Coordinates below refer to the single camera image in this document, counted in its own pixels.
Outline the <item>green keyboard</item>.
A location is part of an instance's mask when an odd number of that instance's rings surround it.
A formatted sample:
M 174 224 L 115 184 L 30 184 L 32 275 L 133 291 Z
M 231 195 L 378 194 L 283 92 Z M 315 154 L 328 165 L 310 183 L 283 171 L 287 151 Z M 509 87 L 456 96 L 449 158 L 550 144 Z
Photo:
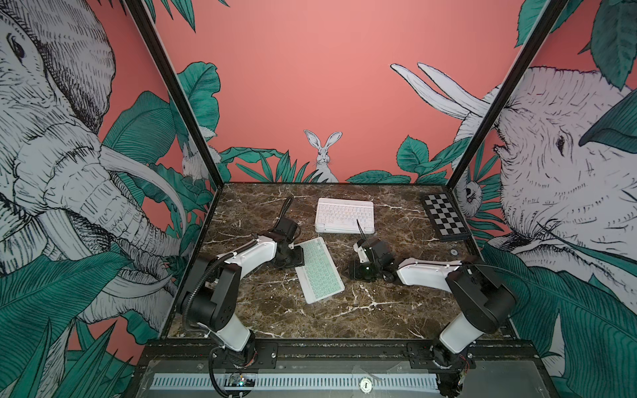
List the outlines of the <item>green keyboard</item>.
M 295 248 L 303 250 L 304 265 L 295 271 L 307 304 L 337 295 L 344 283 L 328 251 L 323 237 L 307 240 Z

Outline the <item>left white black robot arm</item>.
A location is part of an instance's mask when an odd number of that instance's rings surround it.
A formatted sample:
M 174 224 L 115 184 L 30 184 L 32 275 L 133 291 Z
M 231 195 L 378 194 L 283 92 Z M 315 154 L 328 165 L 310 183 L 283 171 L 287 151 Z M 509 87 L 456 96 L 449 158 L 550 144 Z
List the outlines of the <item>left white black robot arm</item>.
M 176 301 L 182 330 L 208 333 L 223 348 L 241 353 L 252 332 L 235 315 L 242 279 L 262 265 L 295 268 L 305 264 L 300 245 L 284 238 L 259 235 L 223 255 L 199 255 Z

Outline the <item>white keyboard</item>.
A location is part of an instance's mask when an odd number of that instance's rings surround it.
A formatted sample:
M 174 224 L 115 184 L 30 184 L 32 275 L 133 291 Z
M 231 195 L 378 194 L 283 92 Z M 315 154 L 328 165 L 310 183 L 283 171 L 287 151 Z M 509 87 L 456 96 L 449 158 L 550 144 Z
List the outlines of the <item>white keyboard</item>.
M 337 234 L 374 234 L 374 205 L 372 202 L 322 197 L 318 199 L 315 231 Z

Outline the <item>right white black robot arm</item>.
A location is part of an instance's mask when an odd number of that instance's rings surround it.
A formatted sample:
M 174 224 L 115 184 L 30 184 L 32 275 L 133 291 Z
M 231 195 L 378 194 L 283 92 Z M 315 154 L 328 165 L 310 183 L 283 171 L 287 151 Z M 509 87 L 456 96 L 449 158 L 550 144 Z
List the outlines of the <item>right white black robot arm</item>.
M 431 343 L 431 361 L 441 369 L 457 367 L 467 348 L 484 334 L 495 333 L 512 313 L 517 297 L 496 273 L 484 264 L 407 258 L 396 269 L 371 260 L 354 260 L 348 267 L 352 280 L 424 286 L 453 295 L 460 313 Z

